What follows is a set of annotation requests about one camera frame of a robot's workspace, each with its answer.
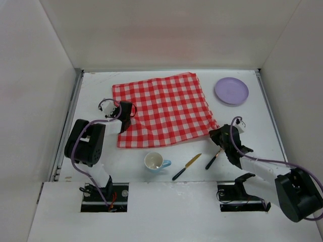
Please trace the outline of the red white checkered cloth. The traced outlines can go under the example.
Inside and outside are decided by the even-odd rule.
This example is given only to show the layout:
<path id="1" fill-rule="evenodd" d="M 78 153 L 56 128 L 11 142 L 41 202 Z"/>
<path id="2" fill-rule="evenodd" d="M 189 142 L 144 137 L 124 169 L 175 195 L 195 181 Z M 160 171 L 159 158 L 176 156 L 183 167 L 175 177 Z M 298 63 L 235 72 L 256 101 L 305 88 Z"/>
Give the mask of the red white checkered cloth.
<path id="1" fill-rule="evenodd" d="M 119 148 L 165 147 L 219 128 L 195 73 L 115 84 L 112 91 L 115 100 L 132 102 L 136 112 L 118 136 Z"/>

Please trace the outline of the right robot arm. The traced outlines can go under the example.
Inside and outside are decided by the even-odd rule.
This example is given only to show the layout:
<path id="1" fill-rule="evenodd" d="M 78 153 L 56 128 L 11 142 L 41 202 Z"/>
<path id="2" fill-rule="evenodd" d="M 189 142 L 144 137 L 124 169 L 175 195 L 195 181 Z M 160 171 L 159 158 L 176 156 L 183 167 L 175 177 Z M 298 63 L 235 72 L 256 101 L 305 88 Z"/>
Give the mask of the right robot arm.
<path id="1" fill-rule="evenodd" d="M 322 209 L 322 196 L 309 171 L 250 156 L 253 150 L 242 145 L 235 126 L 223 125 L 209 131 L 209 136 L 224 150 L 232 165 L 246 172 L 234 180 L 239 199 L 257 197 L 273 203 L 293 222 L 308 220 L 311 214 Z"/>

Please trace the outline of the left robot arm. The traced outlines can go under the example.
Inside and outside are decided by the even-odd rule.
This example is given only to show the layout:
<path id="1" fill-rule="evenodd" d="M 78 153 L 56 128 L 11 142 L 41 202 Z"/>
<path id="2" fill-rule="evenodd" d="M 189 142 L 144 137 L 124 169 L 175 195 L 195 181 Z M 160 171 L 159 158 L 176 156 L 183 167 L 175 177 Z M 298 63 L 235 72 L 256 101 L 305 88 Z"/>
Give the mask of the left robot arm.
<path id="1" fill-rule="evenodd" d="M 137 107 L 130 101 L 103 99 L 98 104 L 103 119 L 88 121 L 77 119 L 68 137 L 64 156 L 70 158 L 72 166 L 87 176 L 94 185 L 93 190 L 108 199 L 112 195 L 112 178 L 101 164 L 104 137 L 124 133 L 131 125 Z"/>

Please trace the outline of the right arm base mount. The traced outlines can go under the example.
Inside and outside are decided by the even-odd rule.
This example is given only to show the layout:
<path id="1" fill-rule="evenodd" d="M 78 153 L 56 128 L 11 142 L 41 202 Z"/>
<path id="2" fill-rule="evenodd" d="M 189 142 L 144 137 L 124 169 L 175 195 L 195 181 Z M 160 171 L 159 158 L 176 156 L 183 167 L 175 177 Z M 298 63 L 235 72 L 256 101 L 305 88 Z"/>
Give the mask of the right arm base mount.
<path id="1" fill-rule="evenodd" d="M 247 173 L 232 182 L 217 183 L 216 197 L 220 203 L 221 212 L 268 212 L 271 209 L 270 202 L 246 193 L 243 183 L 254 176 Z"/>

